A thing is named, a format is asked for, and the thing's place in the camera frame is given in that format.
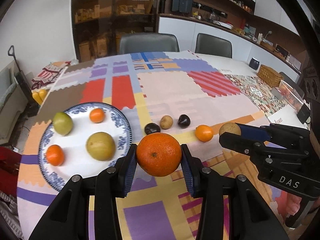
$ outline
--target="thermos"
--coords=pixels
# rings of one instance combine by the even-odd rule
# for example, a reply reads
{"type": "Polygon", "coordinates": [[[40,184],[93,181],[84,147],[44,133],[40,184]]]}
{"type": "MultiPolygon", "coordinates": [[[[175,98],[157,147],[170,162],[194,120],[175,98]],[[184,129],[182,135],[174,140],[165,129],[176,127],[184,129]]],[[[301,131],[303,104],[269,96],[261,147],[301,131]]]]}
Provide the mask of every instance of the thermos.
{"type": "Polygon", "coordinates": [[[164,13],[165,0],[160,0],[159,2],[159,13],[164,13]]]}

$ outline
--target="patterned tablecloth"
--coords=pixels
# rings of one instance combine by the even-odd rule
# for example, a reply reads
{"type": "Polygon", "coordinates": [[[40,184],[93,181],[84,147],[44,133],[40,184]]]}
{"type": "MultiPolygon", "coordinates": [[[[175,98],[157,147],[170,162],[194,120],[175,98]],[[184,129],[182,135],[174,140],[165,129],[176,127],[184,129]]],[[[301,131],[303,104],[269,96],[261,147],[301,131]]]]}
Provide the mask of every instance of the patterned tablecloth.
{"type": "MultiPolygon", "coordinates": [[[[219,174],[233,178],[238,174],[246,175],[281,220],[281,215],[285,216],[285,193],[260,182],[257,170],[247,156],[222,149],[218,131],[223,123],[229,121],[268,125],[265,114],[278,110],[282,105],[270,99],[265,84],[258,78],[250,78],[256,82],[252,94],[243,89],[248,83],[246,77],[228,78],[237,85],[188,51],[118,55],[70,66],[59,77],[38,113],[37,123],[31,128],[22,156],[17,196],[24,237],[29,238],[58,193],[44,180],[38,166],[41,136],[56,112],[91,101],[109,103],[120,109],[129,120],[135,143],[145,135],[143,128],[147,123],[158,123],[166,114],[172,116],[175,123],[165,132],[181,144],[187,143],[193,156],[199,157],[205,166],[219,174]],[[267,109],[256,101],[257,94],[261,98],[257,90],[262,94],[264,104],[268,105],[267,109]],[[176,124],[181,114],[191,118],[191,125],[186,129],[180,129],[176,124]],[[200,124],[213,128],[215,135],[210,142],[202,143],[195,137],[194,130],[200,124]]],[[[91,197],[91,240],[94,239],[93,201],[91,197]]],[[[202,199],[190,197],[181,170],[155,178],[137,168],[131,192],[126,198],[117,199],[123,239],[194,239],[201,203],[202,199]]],[[[224,209],[224,239],[228,239],[227,198],[224,209]]]]}

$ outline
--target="blue and white plate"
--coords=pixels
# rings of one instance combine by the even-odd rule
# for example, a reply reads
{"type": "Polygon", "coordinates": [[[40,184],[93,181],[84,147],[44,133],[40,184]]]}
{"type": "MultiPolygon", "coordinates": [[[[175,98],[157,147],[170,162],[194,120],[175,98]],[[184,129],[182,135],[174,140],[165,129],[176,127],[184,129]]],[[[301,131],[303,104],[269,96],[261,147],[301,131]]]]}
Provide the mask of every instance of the blue and white plate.
{"type": "Polygon", "coordinates": [[[42,175],[58,191],[75,174],[87,178],[98,175],[107,167],[114,166],[118,158],[127,155],[132,142],[129,122],[114,106],[90,102],[73,106],[64,112],[72,118],[73,129],[68,135],[62,136],[54,131],[51,123],[42,135],[38,153],[42,175]],[[89,119],[90,111],[95,108],[101,108],[106,114],[105,120],[101,123],[93,123],[89,119]],[[97,161],[87,152],[85,147],[87,139],[96,132],[106,132],[113,137],[116,152],[112,160],[97,161]],[[61,166],[52,166],[45,158],[48,147],[53,144],[59,145],[65,154],[65,161],[61,166]]]}

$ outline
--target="kitchen counter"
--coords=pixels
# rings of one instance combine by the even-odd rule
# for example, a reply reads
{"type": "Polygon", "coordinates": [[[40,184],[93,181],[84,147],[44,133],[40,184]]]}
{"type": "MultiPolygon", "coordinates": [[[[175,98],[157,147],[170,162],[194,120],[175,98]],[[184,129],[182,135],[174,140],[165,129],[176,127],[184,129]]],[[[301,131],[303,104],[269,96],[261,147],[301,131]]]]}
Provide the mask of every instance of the kitchen counter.
{"type": "MultiPolygon", "coordinates": [[[[211,26],[211,27],[214,27],[214,28],[217,28],[217,29],[220,29],[220,30],[223,30],[225,32],[228,32],[228,33],[232,33],[233,35],[236,35],[246,41],[249,41],[251,42],[252,44],[264,49],[265,51],[269,52],[271,55],[273,55],[274,57],[277,57],[276,54],[274,54],[273,52],[271,52],[270,50],[266,49],[265,47],[261,46],[260,44],[257,44],[256,42],[254,42],[253,40],[249,39],[249,38],[246,38],[242,35],[240,35],[239,33],[233,31],[233,30],[230,30],[230,29],[227,29],[227,28],[224,28],[224,27],[221,27],[219,25],[216,25],[216,24],[213,24],[213,23],[209,23],[209,22],[206,22],[206,21],[203,21],[203,20],[198,20],[196,18],[191,18],[191,17],[184,17],[184,16],[179,16],[179,15],[174,15],[174,14],[165,14],[165,13],[162,13],[162,14],[159,14],[159,17],[167,17],[167,18],[174,18],[174,19],[180,19],[180,20],[186,20],[186,21],[190,21],[190,22],[196,22],[196,23],[201,23],[201,24],[204,24],[204,25],[208,25],[208,26],[211,26]]],[[[277,57],[279,60],[281,60],[283,63],[285,63],[286,65],[288,65],[292,70],[294,70],[298,75],[301,75],[301,72],[295,68],[294,66],[292,66],[291,64],[287,63],[285,60],[277,57]]]]}

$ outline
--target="cushion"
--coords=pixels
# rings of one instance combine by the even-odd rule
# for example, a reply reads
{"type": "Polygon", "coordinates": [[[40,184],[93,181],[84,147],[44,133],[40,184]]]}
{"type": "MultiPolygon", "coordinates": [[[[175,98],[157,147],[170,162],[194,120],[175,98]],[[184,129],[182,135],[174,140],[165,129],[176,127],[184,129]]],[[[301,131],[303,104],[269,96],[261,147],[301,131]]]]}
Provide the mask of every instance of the cushion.
{"type": "Polygon", "coordinates": [[[0,98],[7,91],[10,85],[10,70],[5,68],[0,72],[0,98]]]}
{"type": "Polygon", "coordinates": [[[16,86],[17,86],[16,83],[11,84],[9,88],[6,90],[6,92],[3,95],[0,95],[0,111],[2,110],[7,100],[9,99],[10,95],[13,93],[16,86]]]}

